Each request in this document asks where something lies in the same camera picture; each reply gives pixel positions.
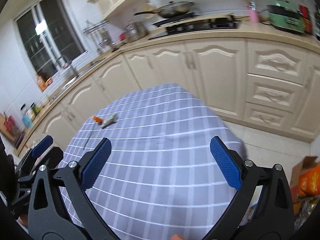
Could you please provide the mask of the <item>right hand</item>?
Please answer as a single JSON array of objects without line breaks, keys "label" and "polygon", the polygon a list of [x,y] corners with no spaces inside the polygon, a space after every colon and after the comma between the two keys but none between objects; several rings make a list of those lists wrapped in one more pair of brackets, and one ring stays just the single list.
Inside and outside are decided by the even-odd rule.
[{"label": "right hand", "polygon": [[170,240],[184,240],[184,238],[182,236],[180,236],[179,234],[173,235]]}]

